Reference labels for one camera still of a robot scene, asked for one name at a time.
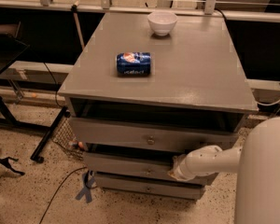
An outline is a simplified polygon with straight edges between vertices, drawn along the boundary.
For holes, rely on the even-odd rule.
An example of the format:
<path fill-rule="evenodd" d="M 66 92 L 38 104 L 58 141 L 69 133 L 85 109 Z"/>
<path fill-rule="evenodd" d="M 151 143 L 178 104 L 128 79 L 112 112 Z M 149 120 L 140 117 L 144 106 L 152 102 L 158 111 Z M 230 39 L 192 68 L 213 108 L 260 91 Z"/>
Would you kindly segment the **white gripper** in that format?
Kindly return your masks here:
<path fill-rule="evenodd" d="M 185 159 L 185 155 L 173 156 L 173 167 L 167 172 L 168 176 L 177 181 L 189 181 L 189 179 L 182 173 L 180 164 Z"/>

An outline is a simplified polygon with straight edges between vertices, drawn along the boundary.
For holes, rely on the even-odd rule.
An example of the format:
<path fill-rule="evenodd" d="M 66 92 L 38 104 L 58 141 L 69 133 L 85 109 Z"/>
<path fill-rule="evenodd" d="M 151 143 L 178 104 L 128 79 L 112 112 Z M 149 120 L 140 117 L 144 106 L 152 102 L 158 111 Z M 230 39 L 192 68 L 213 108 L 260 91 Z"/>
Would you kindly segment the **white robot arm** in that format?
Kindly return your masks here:
<path fill-rule="evenodd" d="M 280 224 L 280 117 L 257 125 L 241 147 L 206 146 L 173 161 L 168 175 L 178 181 L 237 174 L 234 224 Z"/>

